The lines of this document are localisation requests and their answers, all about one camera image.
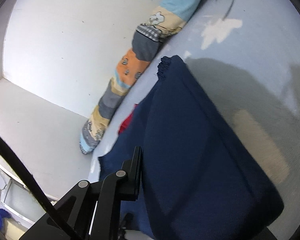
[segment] bed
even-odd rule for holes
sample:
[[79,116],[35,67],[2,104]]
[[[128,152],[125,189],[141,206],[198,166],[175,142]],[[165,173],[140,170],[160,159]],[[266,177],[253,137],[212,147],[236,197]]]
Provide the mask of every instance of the bed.
[[285,209],[269,226],[289,239],[300,225],[300,14],[290,0],[203,0],[124,99],[94,150],[111,149],[121,122],[157,81],[163,56],[179,55],[279,190]]

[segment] navy blue blanket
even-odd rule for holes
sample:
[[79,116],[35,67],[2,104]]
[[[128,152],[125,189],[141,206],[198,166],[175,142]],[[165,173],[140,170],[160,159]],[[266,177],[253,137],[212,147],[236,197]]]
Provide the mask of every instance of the navy blue blanket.
[[135,229],[159,240],[250,239],[281,214],[280,195],[180,57],[162,58],[158,77],[99,158],[100,180],[141,146],[139,199],[121,207]]

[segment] orange fabric patch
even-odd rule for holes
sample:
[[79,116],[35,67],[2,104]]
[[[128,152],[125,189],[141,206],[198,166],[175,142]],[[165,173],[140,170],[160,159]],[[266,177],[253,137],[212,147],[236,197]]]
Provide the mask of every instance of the orange fabric patch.
[[132,86],[149,64],[150,62],[148,61],[138,60],[132,49],[129,49],[127,54],[124,55],[117,64],[116,69],[120,80],[125,84]]

